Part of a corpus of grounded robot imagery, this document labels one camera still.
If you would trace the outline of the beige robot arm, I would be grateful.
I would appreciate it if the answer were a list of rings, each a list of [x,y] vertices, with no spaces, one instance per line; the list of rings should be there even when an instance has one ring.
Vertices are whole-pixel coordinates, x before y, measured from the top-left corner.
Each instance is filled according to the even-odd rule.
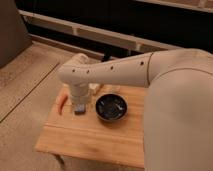
[[[213,171],[213,54],[176,49],[90,64],[76,54],[58,70],[71,100],[88,101],[90,83],[148,89],[145,171]]]

